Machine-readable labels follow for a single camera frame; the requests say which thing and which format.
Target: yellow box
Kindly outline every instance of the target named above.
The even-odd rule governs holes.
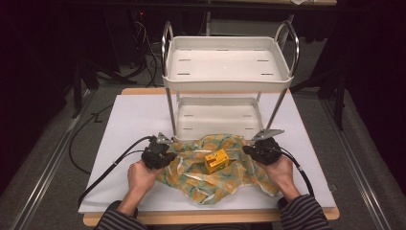
[[[229,166],[230,157],[224,149],[205,156],[205,166],[209,173],[220,171]]]

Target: cart bottom shelf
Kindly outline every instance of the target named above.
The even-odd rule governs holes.
[[[178,141],[224,133],[251,139],[262,129],[262,119],[253,98],[182,98],[176,125]]]

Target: person's hand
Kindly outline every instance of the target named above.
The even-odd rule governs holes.
[[[301,195],[293,182],[293,163],[289,158],[281,156],[272,165],[265,166],[259,163],[259,166],[266,171],[269,179],[280,188],[287,202]]]
[[[127,173],[129,189],[117,211],[127,216],[133,216],[138,204],[152,189],[156,177],[163,170],[150,170],[143,160],[130,165]]]

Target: striped sleeve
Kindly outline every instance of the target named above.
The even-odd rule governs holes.
[[[96,226],[97,230],[147,230],[147,228],[133,217],[128,217],[116,210],[107,210]]]
[[[322,207],[310,195],[295,198],[281,209],[283,230],[331,229]]]

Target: crumpled patterned cloth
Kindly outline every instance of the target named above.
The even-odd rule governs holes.
[[[198,204],[216,204],[225,196],[232,195],[241,186],[259,186],[274,196],[279,190],[251,157],[244,153],[242,136],[232,134],[207,135],[192,143],[172,143],[169,151],[177,157],[158,176],[158,180],[181,190]],[[211,174],[207,173],[204,157],[224,149],[230,157],[230,165]]]

